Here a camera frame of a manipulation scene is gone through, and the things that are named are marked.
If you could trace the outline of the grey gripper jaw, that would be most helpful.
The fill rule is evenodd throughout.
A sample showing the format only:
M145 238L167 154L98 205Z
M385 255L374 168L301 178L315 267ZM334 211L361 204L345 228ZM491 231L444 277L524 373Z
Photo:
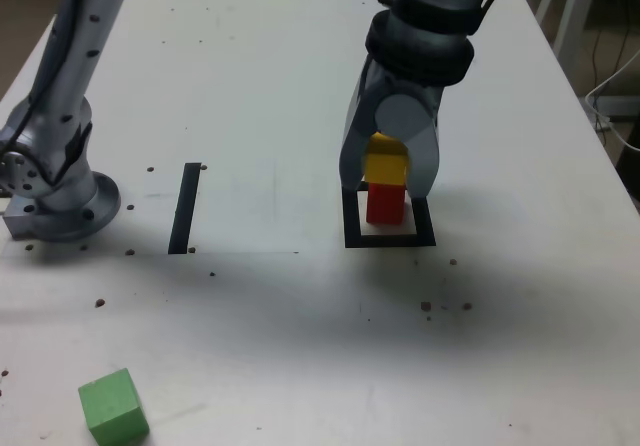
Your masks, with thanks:
M394 94L381 101L375 112L380 133L400 141L407 149L409 168L406 185L409 195L429 195L439 169L439 143L435 120L415 97Z
M351 99L339 155L341 186L356 190L363 177L363 156L376 130L375 95L366 90L367 74L362 73Z

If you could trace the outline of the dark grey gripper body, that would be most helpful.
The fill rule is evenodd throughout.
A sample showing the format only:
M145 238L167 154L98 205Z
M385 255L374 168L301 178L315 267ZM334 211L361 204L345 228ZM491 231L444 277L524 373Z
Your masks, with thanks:
M396 89L404 88L417 92L419 99L426 104L429 114L431 116L438 115L443 95L442 87L423 86L417 82L404 79L387 71L372 56L367 56L362 68L362 92L367 91L378 83L387 84Z

